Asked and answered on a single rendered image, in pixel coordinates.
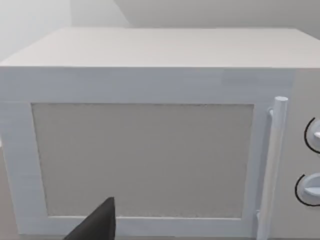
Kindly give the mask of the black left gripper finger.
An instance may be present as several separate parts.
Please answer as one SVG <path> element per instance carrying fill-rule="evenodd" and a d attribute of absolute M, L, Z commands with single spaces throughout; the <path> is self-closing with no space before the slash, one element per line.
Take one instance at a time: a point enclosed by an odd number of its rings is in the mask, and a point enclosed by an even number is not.
<path fill-rule="evenodd" d="M 115 240 L 115 198 L 108 197 L 63 240 Z"/>

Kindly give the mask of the pale microwave door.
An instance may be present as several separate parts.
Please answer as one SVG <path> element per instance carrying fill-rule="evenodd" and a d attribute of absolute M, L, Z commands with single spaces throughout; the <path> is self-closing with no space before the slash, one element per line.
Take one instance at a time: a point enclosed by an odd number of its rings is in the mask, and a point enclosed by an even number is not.
<path fill-rule="evenodd" d="M 256 234 L 273 67 L 0 66 L 20 235 L 66 235 L 114 196 L 121 237 Z"/>

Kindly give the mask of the pale microwave oven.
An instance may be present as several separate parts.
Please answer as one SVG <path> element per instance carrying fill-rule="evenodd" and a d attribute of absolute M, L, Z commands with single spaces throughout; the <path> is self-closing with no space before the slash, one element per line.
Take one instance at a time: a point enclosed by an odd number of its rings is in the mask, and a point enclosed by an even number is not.
<path fill-rule="evenodd" d="M 320 119 L 320 40 L 296 29 L 73 27 L 49 34 L 0 66 L 293 69 L 269 237 L 320 240 L 320 207 L 299 193 L 301 175 L 320 173 L 320 152 L 307 140 L 308 127 Z M 261 153 L 255 236 L 209 238 L 256 239 L 272 107 Z"/>

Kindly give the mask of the pale microwave knob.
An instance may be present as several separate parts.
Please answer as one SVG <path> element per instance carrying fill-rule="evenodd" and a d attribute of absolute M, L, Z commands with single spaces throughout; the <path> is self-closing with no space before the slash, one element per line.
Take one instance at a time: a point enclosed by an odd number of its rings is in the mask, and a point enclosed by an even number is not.
<path fill-rule="evenodd" d="M 320 119 L 319 118 L 316 118 L 308 127 L 306 138 L 309 145 L 317 152 L 320 152 Z"/>
<path fill-rule="evenodd" d="M 304 202 L 310 205 L 320 205 L 320 172 L 303 177 L 298 189 Z"/>

